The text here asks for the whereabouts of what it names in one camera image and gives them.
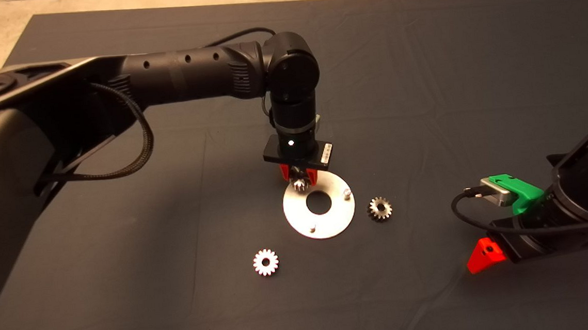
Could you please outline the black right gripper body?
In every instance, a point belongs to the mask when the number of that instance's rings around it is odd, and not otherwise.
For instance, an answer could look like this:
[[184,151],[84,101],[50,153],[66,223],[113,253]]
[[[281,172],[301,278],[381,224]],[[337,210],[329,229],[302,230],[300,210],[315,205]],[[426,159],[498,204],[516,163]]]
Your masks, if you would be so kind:
[[[567,207],[559,203],[557,199],[547,197],[537,200],[524,213],[496,219],[489,224],[495,228],[549,229],[584,222],[585,220],[571,214]],[[588,229],[547,235],[521,235],[491,231],[490,238],[501,247],[503,253],[513,263],[578,252],[588,248]]]

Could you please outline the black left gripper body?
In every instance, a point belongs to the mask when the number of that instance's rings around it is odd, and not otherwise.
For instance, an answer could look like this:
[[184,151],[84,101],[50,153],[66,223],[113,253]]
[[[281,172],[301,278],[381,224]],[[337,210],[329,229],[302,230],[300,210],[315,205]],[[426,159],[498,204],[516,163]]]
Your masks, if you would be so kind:
[[313,136],[272,135],[263,151],[264,161],[299,169],[328,170],[333,143]]

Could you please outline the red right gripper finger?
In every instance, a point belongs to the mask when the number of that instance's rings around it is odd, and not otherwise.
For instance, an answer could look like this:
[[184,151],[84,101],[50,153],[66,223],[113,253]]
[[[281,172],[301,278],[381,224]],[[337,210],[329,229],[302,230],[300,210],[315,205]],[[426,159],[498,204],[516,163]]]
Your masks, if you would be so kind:
[[491,238],[481,238],[478,239],[469,257],[467,270],[472,274],[480,273],[506,260],[507,256],[498,243]]

